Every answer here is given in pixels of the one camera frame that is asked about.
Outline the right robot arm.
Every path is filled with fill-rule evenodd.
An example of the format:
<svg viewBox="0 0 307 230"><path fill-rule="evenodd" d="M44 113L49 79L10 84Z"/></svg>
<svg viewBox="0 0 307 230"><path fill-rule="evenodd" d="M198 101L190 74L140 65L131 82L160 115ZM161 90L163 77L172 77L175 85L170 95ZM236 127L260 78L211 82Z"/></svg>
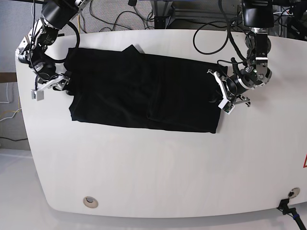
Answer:
<svg viewBox="0 0 307 230"><path fill-rule="evenodd" d="M44 90L52 88L55 91L67 89L71 81L71 72L56 73L56 64L66 59L53 59L46 55L47 48L54 44L59 31L68 25L76 33L75 53L80 45L80 35L77 27L71 22L89 3L87 0L47 0L42 7L41 16L33 20L33 28L22 39L15 51L19 62L27 64L36 75L35 88L31 90L32 98L38 101L44 99Z"/></svg>

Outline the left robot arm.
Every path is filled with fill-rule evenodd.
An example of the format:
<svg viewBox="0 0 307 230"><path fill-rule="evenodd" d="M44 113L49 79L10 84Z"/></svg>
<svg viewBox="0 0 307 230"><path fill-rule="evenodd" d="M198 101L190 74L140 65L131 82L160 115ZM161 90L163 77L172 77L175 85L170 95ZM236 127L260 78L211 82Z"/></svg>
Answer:
<svg viewBox="0 0 307 230"><path fill-rule="evenodd" d="M243 25L250 28L246 34L245 44L248 48L247 56L242 58L243 69L239 69L239 62L231 58L233 75L220 69L208 73L215 77L221 91L219 108L230 114L235 105L244 103L250 106L250 99L243 93L267 84L272 76L268 67L268 53L271 42L268 30L274 26L273 3L271 0L244 0L242 1Z"/></svg>

